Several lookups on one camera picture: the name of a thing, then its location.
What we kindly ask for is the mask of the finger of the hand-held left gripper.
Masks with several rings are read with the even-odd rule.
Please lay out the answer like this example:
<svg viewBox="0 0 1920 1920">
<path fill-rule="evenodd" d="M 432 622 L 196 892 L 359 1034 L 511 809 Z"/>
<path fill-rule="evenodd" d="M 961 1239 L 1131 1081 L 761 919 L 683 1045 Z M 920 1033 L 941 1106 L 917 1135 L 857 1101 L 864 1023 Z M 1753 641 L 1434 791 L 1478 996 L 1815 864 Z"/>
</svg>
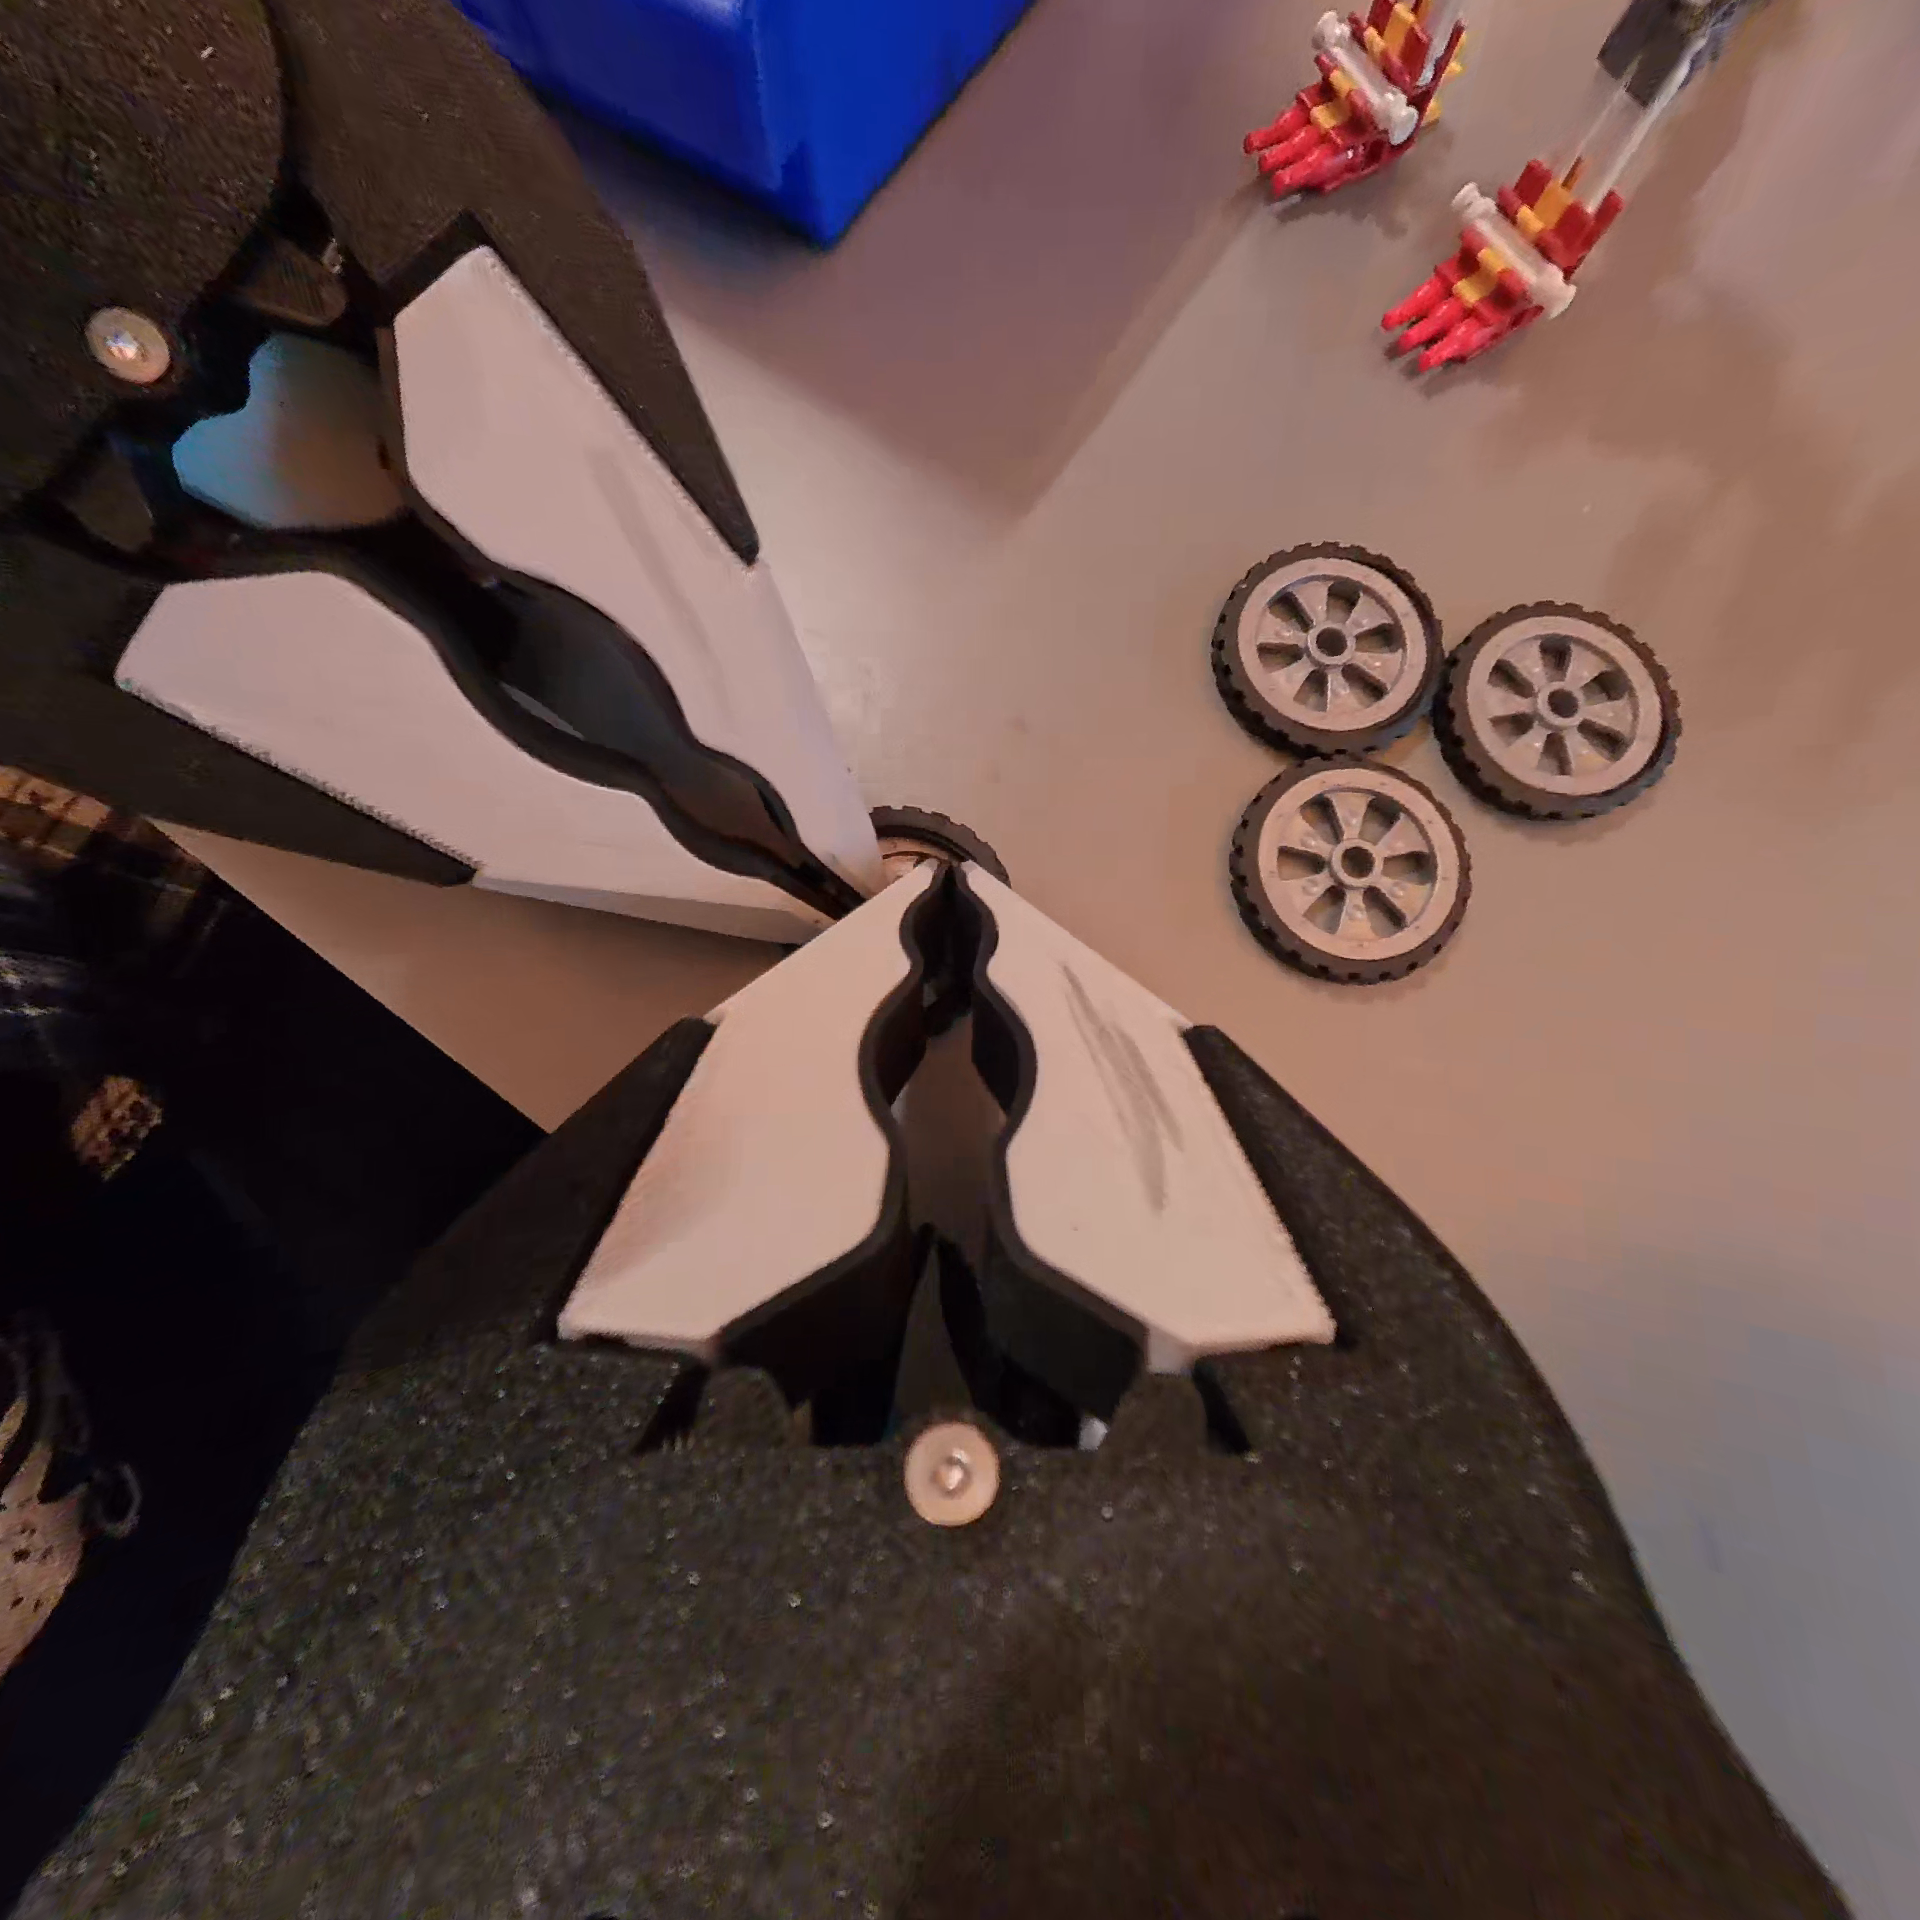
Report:
<svg viewBox="0 0 1920 1920">
<path fill-rule="evenodd" d="M 410 610 L 476 710 L 476 884 L 568 904 L 857 904 L 879 844 L 773 569 L 711 524 L 493 249 L 396 318 Z"/>
<path fill-rule="evenodd" d="M 339 573 L 169 587 L 115 685 L 450 854 L 482 892 L 787 946 L 849 912 L 718 866 L 630 785 L 523 742 L 420 626 Z"/>
</svg>

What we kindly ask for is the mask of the person's dark printed t-shirt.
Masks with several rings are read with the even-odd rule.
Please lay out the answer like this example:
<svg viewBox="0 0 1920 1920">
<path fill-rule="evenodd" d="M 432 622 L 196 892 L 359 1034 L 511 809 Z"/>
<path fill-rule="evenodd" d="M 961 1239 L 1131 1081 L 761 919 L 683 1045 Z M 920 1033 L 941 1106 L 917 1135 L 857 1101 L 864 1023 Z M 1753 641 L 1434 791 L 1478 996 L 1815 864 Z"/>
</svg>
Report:
<svg viewBox="0 0 1920 1920">
<path fill-rule="evenodd" d="M 349 1336 L 540 1126 L 238 900 L 4 866 L 2 1888 L 155 1717 Z"/>
</svg>

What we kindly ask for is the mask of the grey toy wheel black tyre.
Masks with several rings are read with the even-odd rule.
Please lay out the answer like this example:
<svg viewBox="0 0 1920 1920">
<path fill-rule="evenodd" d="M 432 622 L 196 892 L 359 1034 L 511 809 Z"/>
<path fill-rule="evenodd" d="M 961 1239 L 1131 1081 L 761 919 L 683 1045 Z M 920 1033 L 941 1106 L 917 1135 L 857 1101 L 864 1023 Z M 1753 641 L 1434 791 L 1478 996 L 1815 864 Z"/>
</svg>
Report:
<svg viewBox="0 0 1920 1920">
<path fill-rule="evenodd" d="M 1012 876 L 1001 854 L 979 832 L 949 815 L 919 806 L 876 806 L 870 813 L 880 864 L 890 880 L 925 863 L 964 866 L 969 863 L 1010 887 Z M 935 931 L 925 965 L 922 1016 L 928 1043 L 953 1033 L 969 1012 L 970 969 L 953 921 Z"/>
<path fill-rule="evenodd" d="M 1452 945 L 1474 864 L 1465 831 L 1426 785 L 1339 754 L 1275 776 L 1248 800 L 1229 883 L 1244 927 L 1281 965 L 1376 989 Z"/>
<path fill-rule="evenodd" d="M 1566 824 L 1635 805 L 1669 775 L 1683 715 L 1663 660 L 1621 621 L 1529 603 L 1481 622 L 1439 682 L 1433 727 L 1482 805 Z"/>
<path fill-rule="evenodd" d="M 1290 756 L 1368 756 L 1433 709 L 1447 647 L 1419 581 L 1393 558 L 1322 540 L 1278 551 L 1212 626 L 1212 682 L 1252 738 Z"/>
</svg>

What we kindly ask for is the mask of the person's plaid shirt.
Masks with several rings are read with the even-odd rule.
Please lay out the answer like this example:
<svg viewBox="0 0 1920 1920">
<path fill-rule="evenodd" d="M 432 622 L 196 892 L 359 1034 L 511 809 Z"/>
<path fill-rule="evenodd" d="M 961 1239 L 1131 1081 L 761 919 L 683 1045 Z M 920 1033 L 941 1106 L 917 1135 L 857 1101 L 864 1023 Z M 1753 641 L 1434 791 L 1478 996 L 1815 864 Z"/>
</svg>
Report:
<svg viewBox="0 0 1920 1920">
<path fill-rule="evenodd" d="M 4 767 L 4 1140 L 38 1140 L 99 1186 L 137 1161 L 166 1116 L 180 976 L 224 900 L 153 822 Z"/>
</svg>

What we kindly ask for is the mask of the colourful construction toy figure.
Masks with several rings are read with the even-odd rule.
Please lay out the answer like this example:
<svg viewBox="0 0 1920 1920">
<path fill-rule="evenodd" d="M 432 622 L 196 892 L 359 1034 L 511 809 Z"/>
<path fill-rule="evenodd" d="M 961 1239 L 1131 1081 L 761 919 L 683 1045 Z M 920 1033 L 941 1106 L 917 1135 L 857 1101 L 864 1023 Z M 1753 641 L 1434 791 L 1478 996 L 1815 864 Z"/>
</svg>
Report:
<svg viewBox="0 0 1920 1920">
<path fill-rule="evenodd" d="M 1724 52 L 1746 3 L 1635 3 L 1597 50 L 1573 138 L 1485 190 L 1452 197 L 1458 232 L 1380 328 L 1419 372 L 1471 365 L 1569 310 L 1578 277 L 1619 222 L 1639 160 L 1683 92 Z M 1269 201 L 1293 209 L 1393 171 L 1439 124 L 1485 5 L 1331 9 L 1311 33 L 1312 79 L 1242 152 Z"/>
</svg>

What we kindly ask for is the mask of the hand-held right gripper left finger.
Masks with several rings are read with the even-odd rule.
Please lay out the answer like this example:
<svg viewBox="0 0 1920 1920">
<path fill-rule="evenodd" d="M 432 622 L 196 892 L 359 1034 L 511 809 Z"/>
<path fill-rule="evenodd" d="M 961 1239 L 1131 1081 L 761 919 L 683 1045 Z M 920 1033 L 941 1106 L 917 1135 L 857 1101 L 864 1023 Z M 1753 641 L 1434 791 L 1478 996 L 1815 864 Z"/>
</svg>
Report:
<svg viewBox="0 0 1920 1920">
<path fill-rule="evenodd" d="M 561 1342 L 758 1372 L 817 1445 L 890 1437 L 919 1286 L 897 1102 L 928 1049 L 949 880 L 910 871 L 704 1019 Z"/>
</svg>

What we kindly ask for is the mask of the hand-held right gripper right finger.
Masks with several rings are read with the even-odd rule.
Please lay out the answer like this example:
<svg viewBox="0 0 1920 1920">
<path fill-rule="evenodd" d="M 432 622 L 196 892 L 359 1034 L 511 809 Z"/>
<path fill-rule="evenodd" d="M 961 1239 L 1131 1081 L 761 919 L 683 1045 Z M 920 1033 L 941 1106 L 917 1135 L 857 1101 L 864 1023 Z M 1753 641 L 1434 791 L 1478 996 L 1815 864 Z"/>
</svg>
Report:
<svg viewBox="0 0 1920 1920">
<path fill-rule="evenodd" d="M 1151 1378 L 1331 1348 L 1312 1281 L 1196 1054 L 1200 1029 L 986 869 L 950 876 L 993 1102 L 990 1352 L 1111 1428 Z"/>
</svg>

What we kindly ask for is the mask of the blue plastic bin white tag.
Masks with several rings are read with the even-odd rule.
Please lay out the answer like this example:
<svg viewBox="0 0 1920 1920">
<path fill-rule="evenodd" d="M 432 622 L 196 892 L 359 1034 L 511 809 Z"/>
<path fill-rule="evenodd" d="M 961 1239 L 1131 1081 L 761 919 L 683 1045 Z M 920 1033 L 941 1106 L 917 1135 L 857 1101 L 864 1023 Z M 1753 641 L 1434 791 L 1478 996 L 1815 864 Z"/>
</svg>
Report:
<svg viewBox="0 0 1920 1920">
<path fill-rule="evenodd" d="M 837 246 L 1030 3 L 461 3 L 523 81 Z"/>
</svg>

